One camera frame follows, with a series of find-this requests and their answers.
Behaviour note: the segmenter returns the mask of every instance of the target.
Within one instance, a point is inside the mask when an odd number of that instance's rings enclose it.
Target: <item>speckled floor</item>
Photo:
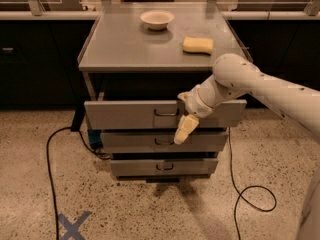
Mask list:
[[[46,142],[55,130],[70,126],[73,115],[0,113],[1,239],[55,239]],[[264,185],[278,200],[271,213],[240,201],[242,239],[294,239],[304,195],[320,166],[319,145],[267,109],[246,109],[231,134],[237,186]],[[209,179],[170,184],[115,180],[109,162],[88,152],[78,133],[58,133],[50,151],[59,214],[69,222],[69,231],[78,227],[81,234],[74,239],[237,239],[237,193],[230,178],[228,145]],[[252,190],[246,196],[264,208],[273,205],[265,192]],[[87,217],[81,223],[83,214]],[[59,226],[62,237],[67,231]]]

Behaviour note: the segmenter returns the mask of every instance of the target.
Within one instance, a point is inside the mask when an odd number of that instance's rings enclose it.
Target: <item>gray cabinet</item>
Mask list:
[[[167,29],[153,31],[141,23],[140,15],[154,9],[175,15]],[[215,41],[211,56],[183,52],[185,36],[204,35]],[[209,177],[214,172],[227,128],[237,126],[246,101],[221,104],[177,145],[174,134],[186,113],[177,95],[206,80],[215,59],[231,52],[244,56],[214,4],[106,6],[79,68],[92,97],[85,102],[89,129],[101,131],[115,177]]]

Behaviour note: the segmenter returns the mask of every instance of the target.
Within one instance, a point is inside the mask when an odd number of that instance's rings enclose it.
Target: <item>open drawer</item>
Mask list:
[[[185,114],[184,103],[179,100],[86,101],[84,106],[93,130],[175,129]],[[245,107],[245,100],[224,102],[200,120],[199,128],[235,127]]]
[[[174,132],[103,132],[101,140],[107,153],[152,152],[216,152],[223,150],[228,134],[225,131],[192,133],[181,145],[173,142]]]
[[[210,175],[218,160],[203,158],[192,160],[111,160],[111,171],[116,177],[165,176],[165,175]]]

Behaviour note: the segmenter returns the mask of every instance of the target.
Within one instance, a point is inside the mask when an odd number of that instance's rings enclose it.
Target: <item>black cabinet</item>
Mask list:
[[[0,22],[0,109],[76,106],[86,95],[76,58],[92,24]]]
[[[320,90],[319,21],[230,21],[261,71]]]

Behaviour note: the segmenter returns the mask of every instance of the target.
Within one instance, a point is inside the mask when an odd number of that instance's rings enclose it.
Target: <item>black cable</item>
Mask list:
[[[230,172],[231,172],[232,185],[233,185],[234,189],[237,191],[237,193],[239,195],[238,198],[237,198],[236,204],[234,206],[233,217],[234,217],[234,222],[235,222],[236,229],[237,229],[238,239],[241,240],[240,230],[239,230],[238,221],[237,221],[237,207],[238,207],[238,203],[239,203],[240,199],[242,198],[244,201],[246,201],[247,204],[249,204],[251,207],[255,208],[256,210],[258,210],[260,212],[271,212],[277,207],[277,198],[276,198],[276,196],[273,194],[273,192],[270,189],[268,189],[268,188],[266,188],[264,186],[260,186],[260,185],[251,185],[251,186],[246,187],[242,191],[239,191],[239,189],[236,186],[236,183],[235,183],[235,180],[234,180],[234,176],[233,176],[233,166],[232,166],[233,153],[232,153],[232,145],[231,145],[231,130],[230,130],[230,128],[229,128],[229,147],[230,147]],[[245,197],[243,197],[243,194],[247,190],[253,189],[253,188],[255,188],[255,189],[257,189],[257,188],[264,189],[267,192],[269,192],[271,194],[273,200],[274,200],[273,207],[270,208],[270,209],[262,209],[262,208],[260,208],[260,207],[258,207],[256,205],[254,205],[253,203],[251,203]]]
[[[46,150],[47,150],[47,167],[48,167],[48,174],[49,174],[49,180],[50,180],[50,185],[51,185],[51,191],[52,191],[52,200],[53,200],[53,208],[54,208],[54,213],[55,213],[55,226],[56,226],[56,239],[59,240],[59,214],[58,214],[58,208],[57,208],[57,200],[56,200],[56,191],[54,188],[54,184],[53,184],[53,177],[52,177],[52,172],[51,172],[51,166],[50,166],[50,155],[49,155],[49,145],[50,145],[50,141],[53,138],[53,136],[55,136],[58,132],[62,132],[64,130],[71,130],[72,127],[64,127],[61,128],[57,131],[55,131],[54,133],[52,133],[47,141],[47,145],[46,145]],[[88,147],[88,145],[86,144],[82,133],[80,131],[78,131],[81,137],[81,140],[84,144],[84,146],[92,153],[94,154],[96,157],[98,157],[101,160],[108,160],[110,159],[110,156],[105,156],[107,155],[106,153],[99,153],[96,150],[92,150]]]
[[[64,127],[61,128],[54,133],[51,134],[47,141],[47,166],[48,166],[48,174],[49,174],[49,180],[51,185],[51,191],[52,191],[52,200],[53,200],[53,208],[54,208],[54,214],[55,214],[55,223],[56,223],[56,239],[59,240],[59,214],[58,214],[58,208],[57,208],[57,200],[56,200],[56,191],[53,185],[53,178],[51,173],[51,166],[50,166],[50,156],[49,156],[49,145],[52,137],[56,135],[58,132],[62,132],[64,130],[70,130],[71,127]]]

